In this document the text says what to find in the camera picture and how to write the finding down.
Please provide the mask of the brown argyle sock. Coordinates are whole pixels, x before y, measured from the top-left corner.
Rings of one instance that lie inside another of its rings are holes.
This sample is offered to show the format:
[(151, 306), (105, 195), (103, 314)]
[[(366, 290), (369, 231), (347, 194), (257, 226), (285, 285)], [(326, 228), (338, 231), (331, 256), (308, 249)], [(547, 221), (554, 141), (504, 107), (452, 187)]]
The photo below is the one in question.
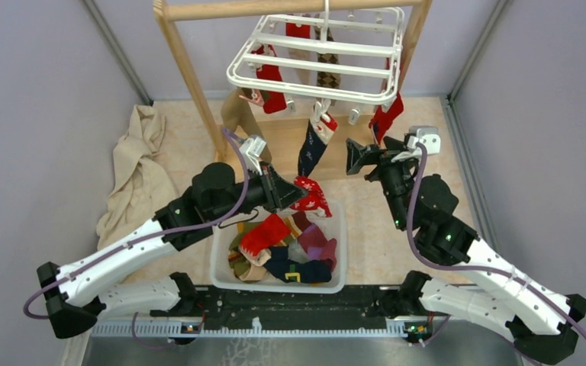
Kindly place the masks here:
[[(314, 28), (314, 36), (316, 40), (321, 39), (321, 29)], [(331, 30), (327, 30), (327, 42), (334, 42)], [(328, 63), (332, 65), (339, 64), (339, 57), (335, 53), (318, 53), (317, 61), (319, 63)], [(335, 72), (317, 71), (317, 86), (322, 88), (339, 89), (341, 83), (341, 75)]]

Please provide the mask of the wooden hanger rack frame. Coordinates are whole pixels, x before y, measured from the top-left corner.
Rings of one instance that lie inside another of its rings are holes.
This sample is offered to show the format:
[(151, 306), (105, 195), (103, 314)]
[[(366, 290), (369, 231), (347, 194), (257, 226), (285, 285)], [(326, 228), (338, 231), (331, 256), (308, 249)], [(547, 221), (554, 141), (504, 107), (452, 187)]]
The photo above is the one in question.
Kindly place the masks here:
[[(401, 89), (431, 5), (432, 3), (430, 1), (370, 1), (364, 3), (359, 1), (313, 0), (237, 1), (193, 5), (168, 5), (165, 1), (155, 1), (153, 3), (153, 12), (175, 63), (191, 94), (192, 100), (195, 103), (202, 123), (211, 138), (215, 151), (214, 161), (223, 162), (235, 169), (240, 169), (243, 157), (241, 154), (233, 151), (230, 140), (224, 137), (220, 124), (216, 123), (211, 113), (208, 100), (204, 96), (195, 67), (190, 60), (184, 41), (176, 26), (177, 22), (259, 16), (260, 20), (254, 32), (228, 66), (226, 72), (228, 80), (233, 85), (239, 87), (321, 98), (322, 102), (319, 106), (313, 110), (312, 114), (308, 115), (308, 119), (312, 120), (316, 116), (323, 117), (326, 115), (332, 100), (370, 105), (386, 105), (391, 103), (392, 98)], [(409, 21), (404, 21), (404, 19), (400, 18), (397, 25), (390, 27), (389, 30), (393, 34), (393, 40), (392, 45), (389, 47), (368, 46), (360, 43), (331, 43), (325, 39), (305, 40), (300, 37), (266, 34), (263, 31), (264, 27), (270, 21), (290, 21), (294, 24), (306, 22), (312, 26), (319, 25), (322, 29), (326, 29), (329, 26), (338, 26), (347, 29), (383, 31), (385, 28), (381, 24), (332, 21), (329, 19), (328, 13), (331, 9), (338, 11), (401, 12), (404, 6), (410, 6), (412, 8), (410, 19)], [(322, 53), (385, 58), (390, 60), (390, 68), (388, 70), (371, 69), (296, 59), (278, 59), (274, 56), (254, 54), (252, 50), (258, 43), (293, 47), (299, 50)], [(269, 79), (247, 78), (236, 75), (236, 68), (244, 63), (380, 78), (386, 80), (387, 85), (384, 91), (378, 94), (371, 94)]]

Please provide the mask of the black santa belt sock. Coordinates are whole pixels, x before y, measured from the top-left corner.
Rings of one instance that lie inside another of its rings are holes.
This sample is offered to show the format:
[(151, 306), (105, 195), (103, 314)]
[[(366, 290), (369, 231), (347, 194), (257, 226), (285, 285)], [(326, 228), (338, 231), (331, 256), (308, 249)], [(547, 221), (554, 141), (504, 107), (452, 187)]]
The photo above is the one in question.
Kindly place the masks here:
[(322, 261), (296, 262), (288, 257), (288, 248), (284, 246), (269, 247), (269, 251), (271, 258), (263, 267), (285, 283), (318, 284), (332, 279), (330, 268)]

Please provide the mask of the olive green striped sock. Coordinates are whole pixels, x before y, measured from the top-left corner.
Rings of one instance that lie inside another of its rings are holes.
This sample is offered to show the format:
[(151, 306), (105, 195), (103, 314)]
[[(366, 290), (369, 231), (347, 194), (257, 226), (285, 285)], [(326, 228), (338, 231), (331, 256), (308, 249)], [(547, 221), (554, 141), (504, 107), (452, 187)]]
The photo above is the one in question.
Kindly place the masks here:
[(240, 251), (241, 239), (259, 222), (239, 223), (237, 225), (238, 234), (228, 248), (228, 264), (233, 275), (244, 283), (256, 283), (261, 281), (267, 275), (267, 270), (262, 266), (251, 263), (246, 256)]

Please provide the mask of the grey striped sock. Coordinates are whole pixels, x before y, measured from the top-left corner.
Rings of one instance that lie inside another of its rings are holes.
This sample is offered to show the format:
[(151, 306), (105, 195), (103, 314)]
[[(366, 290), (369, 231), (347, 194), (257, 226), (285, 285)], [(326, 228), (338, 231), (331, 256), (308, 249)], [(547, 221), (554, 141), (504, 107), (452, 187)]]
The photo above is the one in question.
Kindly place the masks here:
[(294, 241), (288, 245), (288, 259), (300, 264), (307, 263), (311, 260), (298, 241)]

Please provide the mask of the red snowflake pattern sock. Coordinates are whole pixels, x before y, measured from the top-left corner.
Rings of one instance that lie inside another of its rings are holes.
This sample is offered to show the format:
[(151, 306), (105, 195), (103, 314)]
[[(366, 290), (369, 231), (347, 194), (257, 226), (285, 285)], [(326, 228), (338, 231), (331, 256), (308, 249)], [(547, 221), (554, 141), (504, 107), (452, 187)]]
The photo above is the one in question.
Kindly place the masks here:
[(303, 188), (307, 195), (290, 206), (292, 210), (304, 211), (316, 217), (332, 217), (330, 205), (320, 185), (313, 179), (305, 176), (298, 176), (294, 184)]

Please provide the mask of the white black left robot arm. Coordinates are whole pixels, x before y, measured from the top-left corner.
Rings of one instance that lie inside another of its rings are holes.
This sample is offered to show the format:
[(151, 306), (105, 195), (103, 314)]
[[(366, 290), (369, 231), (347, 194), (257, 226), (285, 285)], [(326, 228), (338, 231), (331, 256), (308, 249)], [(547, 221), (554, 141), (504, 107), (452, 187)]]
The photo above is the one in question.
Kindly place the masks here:
[(236, 181), (233, 168), (214, 162), (194, 176), (181, 197), (169, 202), (131, 233), (68, 265), (47, 262), (37, 268), (46, 319), (58, 339), (87, 332), (109, 317), (147, 313), (188, 316), (198, 294), (186, 273), (174, 272), (152, 283), (123, 284), (131, 273), (212, 236), (214, 226), (261, 207), (276, 213), (307, 196), (267, 162)]

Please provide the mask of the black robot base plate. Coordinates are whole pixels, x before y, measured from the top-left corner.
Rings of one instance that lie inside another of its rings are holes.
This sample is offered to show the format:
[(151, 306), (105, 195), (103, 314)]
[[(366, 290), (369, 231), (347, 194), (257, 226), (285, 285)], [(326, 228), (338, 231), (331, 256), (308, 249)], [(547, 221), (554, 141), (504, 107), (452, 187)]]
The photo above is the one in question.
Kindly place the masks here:
[(200, 287), (177, 310), (151, 310), (154, 317), (204, 317), (205, 330), (244, 330), (259, 319), (267, 331), (384, 329), (388, 319), (426, 320), (425, 310), (403, 286), (346, 285), (335, 294), (295, 294)]

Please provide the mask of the white perforated plastic basket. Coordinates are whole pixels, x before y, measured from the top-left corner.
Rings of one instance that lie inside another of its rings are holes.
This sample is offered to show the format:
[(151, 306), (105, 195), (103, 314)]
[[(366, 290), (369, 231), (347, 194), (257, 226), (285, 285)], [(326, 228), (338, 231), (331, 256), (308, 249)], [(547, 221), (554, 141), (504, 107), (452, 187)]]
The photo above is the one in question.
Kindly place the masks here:
[(336, 240), (336, 268), (332, 278), (322, 284), (286, 284), (272, 275), (265, 279), (246, 283), (236, 278), (227, 260), (230, 244), (239, 234), (238, 226), (232, 225), (223, 229), (214, 229), (211, 247), (209, 275), (215, 287), (233, 291), (262, 291), (272, 293), (295, 294), (335, 294), (341, 291), (346, 283), (347, 258), (347, 225), (343, 205), (336, 200), (328, 201), (331, 217), (316, 217), (311, 215), (309, 220), (316, 223), (327, 239)]

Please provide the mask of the white plastic clip hanger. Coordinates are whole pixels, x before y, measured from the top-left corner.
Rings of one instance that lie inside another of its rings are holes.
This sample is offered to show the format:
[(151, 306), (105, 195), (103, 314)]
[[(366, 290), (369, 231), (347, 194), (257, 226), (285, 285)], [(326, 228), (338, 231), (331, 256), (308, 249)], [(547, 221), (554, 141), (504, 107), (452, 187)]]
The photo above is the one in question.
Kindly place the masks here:
[(229, 83), (353, 104), (354, 124), (366, 105), (387, 111), (398, 96), (406, 14), (401, 7), (331, 14), (268, 14), (257, 21), (227, 67)]

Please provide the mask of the maroon purple sock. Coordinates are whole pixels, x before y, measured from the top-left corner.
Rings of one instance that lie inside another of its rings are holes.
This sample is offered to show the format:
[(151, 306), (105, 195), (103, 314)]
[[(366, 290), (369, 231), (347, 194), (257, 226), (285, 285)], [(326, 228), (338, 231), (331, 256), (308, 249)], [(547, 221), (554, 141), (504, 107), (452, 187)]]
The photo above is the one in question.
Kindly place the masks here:
[(336, 260), (336, 239), (327, 239), (317, 224), (309, 226), (299, 237), (298, 243), (310, 260), (324, 263), (331, 272), (334, 271)]

